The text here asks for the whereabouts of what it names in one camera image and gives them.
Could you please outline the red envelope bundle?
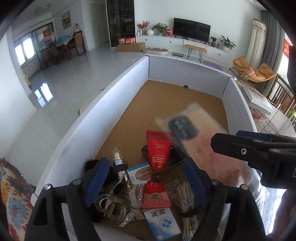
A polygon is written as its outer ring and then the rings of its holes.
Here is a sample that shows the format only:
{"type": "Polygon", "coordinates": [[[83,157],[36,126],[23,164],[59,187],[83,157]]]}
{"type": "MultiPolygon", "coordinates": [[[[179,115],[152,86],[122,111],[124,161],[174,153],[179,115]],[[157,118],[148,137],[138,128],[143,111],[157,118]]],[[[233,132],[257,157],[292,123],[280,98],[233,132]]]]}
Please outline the red envelope bundle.
{"type": "Polygon", "coordinates": [[[165,187],[161,184],[162,174],[170,155],[171,139],[164,132],[151,130],[146,132],[146,137],[152,177],[145,185],[142,209],[171,207],[165,187]]]}

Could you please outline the red flowers white vase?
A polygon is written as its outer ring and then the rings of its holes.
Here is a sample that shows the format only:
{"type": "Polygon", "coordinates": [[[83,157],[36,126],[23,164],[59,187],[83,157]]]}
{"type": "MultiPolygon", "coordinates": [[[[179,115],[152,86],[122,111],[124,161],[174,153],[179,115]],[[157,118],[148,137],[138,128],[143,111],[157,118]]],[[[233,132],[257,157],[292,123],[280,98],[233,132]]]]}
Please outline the red flowers white vase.
{"type": "Polygon", "coordinates": [[[137,27],[141,30],[142,35],[153,36],[154,30],[148,29],[150,22],[142,21],[141,23],[137,23],[137,27]]]}

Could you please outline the small glass bottle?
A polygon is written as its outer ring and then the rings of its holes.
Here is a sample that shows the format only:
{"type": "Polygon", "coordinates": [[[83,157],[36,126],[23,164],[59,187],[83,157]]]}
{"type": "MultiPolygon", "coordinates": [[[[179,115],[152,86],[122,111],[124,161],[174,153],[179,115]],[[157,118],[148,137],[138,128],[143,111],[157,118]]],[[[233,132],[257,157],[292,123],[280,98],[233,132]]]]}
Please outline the small glass bottle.
{"type": "Polygon", "coordinates": [[[112,154],[112,161],[114,166],[124,164],[124,160],[123,160],[120,148],[113,148],[111,150],[111,154],[112,154]]]}

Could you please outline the small white card box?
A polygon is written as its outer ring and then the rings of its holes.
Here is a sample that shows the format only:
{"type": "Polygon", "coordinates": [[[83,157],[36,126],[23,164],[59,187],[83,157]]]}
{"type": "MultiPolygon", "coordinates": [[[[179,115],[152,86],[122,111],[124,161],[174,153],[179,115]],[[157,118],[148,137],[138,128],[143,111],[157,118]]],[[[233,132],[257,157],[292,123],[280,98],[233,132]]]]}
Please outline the small white card box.
{"type": "Polygon", "coordinates": [[[152,177],[151,166],[148,162],[129,168],[127,173],[134,185],[146,184],[152,177]]]}

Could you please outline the rhinestone bow hair clip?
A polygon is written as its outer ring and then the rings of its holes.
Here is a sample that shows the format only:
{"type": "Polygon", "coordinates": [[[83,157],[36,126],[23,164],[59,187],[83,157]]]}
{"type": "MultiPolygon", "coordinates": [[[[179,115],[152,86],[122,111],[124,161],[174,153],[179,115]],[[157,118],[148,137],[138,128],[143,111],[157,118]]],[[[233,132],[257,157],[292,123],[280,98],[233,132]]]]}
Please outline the rhinestone bow hair clip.
{"type": "Polygon", "coordinates": [[[123,221],[118,222],[120,227],[126,226],[141,213],[144,199],[145,184],[134,185],[130,181],[119,181],[110,194],[118,195],[127,204],[126,216],[123,221]]]}

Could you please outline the grey curtain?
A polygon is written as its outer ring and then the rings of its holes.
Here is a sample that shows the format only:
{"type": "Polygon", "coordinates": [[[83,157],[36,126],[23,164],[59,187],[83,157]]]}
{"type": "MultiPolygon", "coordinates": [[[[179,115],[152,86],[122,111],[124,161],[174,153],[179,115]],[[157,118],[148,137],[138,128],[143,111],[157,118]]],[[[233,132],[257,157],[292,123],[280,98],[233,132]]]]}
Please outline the grey curtain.
{"type": "Polygon", "coordinates": [[[260,11],[260,20],[267,26],[261,64],[267,64],[274,73],[277,73],[283,52],[285,32],[277,19],[269,11],[260,11]]]}

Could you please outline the orange lounge chair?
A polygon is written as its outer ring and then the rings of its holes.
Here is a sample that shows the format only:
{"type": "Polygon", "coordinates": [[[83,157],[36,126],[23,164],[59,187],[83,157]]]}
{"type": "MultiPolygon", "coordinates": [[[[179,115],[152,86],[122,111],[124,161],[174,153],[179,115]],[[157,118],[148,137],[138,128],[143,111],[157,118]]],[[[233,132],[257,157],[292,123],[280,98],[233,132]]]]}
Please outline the orange lounge chair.
{"type": "Polygon", "coordinates": [[[245,80],[252,83],[262,83],[274,78],[274,71],[265,63],[261,64],[259,68],[253,68],[243,58],[239,57],[233,60],[233,67],[229,70],[235,74],[238,80],[245,80]]]}

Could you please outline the phone case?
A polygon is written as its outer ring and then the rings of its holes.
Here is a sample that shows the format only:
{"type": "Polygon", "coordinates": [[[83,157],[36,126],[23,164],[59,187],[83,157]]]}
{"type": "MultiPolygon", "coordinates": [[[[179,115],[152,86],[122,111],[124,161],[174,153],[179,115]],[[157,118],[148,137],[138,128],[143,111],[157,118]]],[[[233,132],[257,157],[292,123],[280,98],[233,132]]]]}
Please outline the phone case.
{"type": "Polygon", "coordinates": [[[172,137],[173,145],[191,157],[197,167],[204,170],[211,179],[233,187],[251,182],[252,174],[245,162],[212,150],[211,138],[227,131],[196,102],[179,113],[156,117],[155,122],[172,137]]]}

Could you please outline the white standing air conditioner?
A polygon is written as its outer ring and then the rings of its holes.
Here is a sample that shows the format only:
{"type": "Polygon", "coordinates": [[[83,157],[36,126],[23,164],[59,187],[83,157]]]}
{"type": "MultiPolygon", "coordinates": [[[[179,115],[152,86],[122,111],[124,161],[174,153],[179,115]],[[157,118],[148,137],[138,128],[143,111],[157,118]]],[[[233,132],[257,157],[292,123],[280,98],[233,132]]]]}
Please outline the white standing air conditioner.
{"type": "Polygon", "coordinates": [[[267,36],[267,26],[264,22],[253,19],[252,33],[247,51],[246,61],[252,68],[258,68],[261,63],[267,36]]]}

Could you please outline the green plant left of tv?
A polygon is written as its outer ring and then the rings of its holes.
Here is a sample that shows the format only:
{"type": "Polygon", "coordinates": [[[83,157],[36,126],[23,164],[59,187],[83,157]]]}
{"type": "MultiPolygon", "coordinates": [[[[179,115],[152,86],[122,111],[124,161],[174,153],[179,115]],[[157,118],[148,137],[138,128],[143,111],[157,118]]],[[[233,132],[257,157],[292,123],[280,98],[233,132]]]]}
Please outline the green plant left of tv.
{"type": "Polygon", "coordinates": [[[166,24],[157,23],[152,27],[152,30],[156,31],[157,35],[159,36],[166,36],[168,28],[169,26],[166,24]]]}

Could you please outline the bagged bamboo stick bundle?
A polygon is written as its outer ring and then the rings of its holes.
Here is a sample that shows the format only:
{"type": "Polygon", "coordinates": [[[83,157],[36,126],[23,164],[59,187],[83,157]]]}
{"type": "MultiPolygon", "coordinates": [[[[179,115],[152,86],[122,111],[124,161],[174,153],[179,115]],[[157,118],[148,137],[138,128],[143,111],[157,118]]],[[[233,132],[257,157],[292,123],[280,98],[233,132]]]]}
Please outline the bagged bamboo stick bundle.
{"type": "Polygon", "coordinates": [[[178,207],[183,224],[182,240],[192,240],[201,223],[202,206],[196,203],[193,191],[185,180],[173,180],[165,188],[170,200],[178,207]]]}

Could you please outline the white flat box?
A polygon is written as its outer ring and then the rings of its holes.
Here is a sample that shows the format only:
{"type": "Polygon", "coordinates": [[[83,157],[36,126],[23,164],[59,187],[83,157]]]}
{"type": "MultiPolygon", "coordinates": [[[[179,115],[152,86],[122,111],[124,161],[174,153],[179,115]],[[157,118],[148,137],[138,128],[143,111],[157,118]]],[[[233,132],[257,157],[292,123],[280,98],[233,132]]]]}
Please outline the white flat box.
{"type": "Polygon", "coordinates": [[[265,96],[259,93],[257,90],[249,87],[248,85],[243,85],[242,89],[244,90],[248,104],[264,114],[270,115],[273,112],[273,106],[269,103],[265,96]]]}

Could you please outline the wooden slatted bench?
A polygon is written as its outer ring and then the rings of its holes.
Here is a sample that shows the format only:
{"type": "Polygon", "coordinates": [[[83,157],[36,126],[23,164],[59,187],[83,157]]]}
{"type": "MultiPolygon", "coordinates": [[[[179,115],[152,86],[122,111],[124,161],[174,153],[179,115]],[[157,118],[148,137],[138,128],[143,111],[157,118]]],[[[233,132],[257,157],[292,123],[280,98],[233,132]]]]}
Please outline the wooden slatted bench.
{"type": "Polygon", "coordinates": [[[290,85],[278,74],[267,99],[276,109],[285,115],[288,114],[290,108],[295,104],[295,98],[290,85]]]}

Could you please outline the small potted plant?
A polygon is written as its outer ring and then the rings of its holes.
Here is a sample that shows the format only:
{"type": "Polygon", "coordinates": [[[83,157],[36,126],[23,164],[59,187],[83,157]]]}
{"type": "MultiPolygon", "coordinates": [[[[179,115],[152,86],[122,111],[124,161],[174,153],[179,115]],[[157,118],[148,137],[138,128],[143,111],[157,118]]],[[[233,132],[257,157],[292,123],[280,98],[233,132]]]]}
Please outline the small potted plant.
{"type": "Polygon", "coordinates": [[[216,48],[217,38],[216,37],[213,37],[213,36],[211,36],[210,38],[211,38],[211,47],[216,48]]]}

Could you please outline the white tv cabinet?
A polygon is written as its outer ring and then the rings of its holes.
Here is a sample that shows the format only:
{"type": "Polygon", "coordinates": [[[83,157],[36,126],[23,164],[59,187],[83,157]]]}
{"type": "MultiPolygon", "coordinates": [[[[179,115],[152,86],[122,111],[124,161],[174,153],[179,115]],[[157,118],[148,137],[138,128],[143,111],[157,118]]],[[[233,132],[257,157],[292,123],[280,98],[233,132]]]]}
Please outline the white tv cabinet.
{"type": "MultiPolygon", "coordinates": [[[[135,40],[139,43],[145,43],[146,47],[168,49],[171,53],[178,52],[184,55],[188,54],[188,49],[184,47],[185,44],[205,48],[207,53],[204,55],[203,59],[222,64],[223,66],[229,66],[232,57],[231,54],[221,49],[180,38],[140,35],[136,36],[135,40]]],[[[191,56],[198,58],[198,51],[193,50],[191,56]]]]}

